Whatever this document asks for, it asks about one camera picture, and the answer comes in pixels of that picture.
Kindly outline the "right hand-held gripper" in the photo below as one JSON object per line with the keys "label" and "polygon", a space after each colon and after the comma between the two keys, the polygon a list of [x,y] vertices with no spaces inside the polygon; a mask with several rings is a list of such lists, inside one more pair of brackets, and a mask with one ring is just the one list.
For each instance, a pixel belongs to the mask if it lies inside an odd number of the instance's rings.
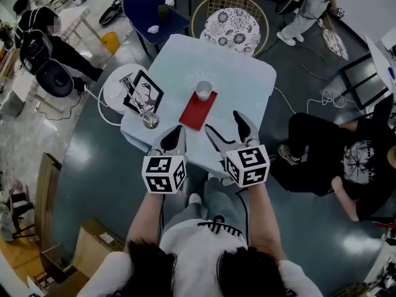
{"label": "right hand-held gripper", "polygon": [[241,143],[226,140],[213,126],[206,124],[205,133],[218,153],[225,153],[225,170],[239,187],[249,187],[267,180],[270,160],[265,145],[259,145],[258,128],[243,113],[234,110]]}

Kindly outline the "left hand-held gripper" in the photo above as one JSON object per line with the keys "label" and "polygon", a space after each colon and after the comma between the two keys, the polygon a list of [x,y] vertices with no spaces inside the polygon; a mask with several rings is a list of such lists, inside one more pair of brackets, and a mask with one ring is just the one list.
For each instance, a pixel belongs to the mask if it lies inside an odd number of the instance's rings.
{"label": "left hand-held gripper", "polygon": [[144,157],[142,178],[147,191],[152,194],[177,193],[186,177],[186,130],[177,125],[160,134]]}

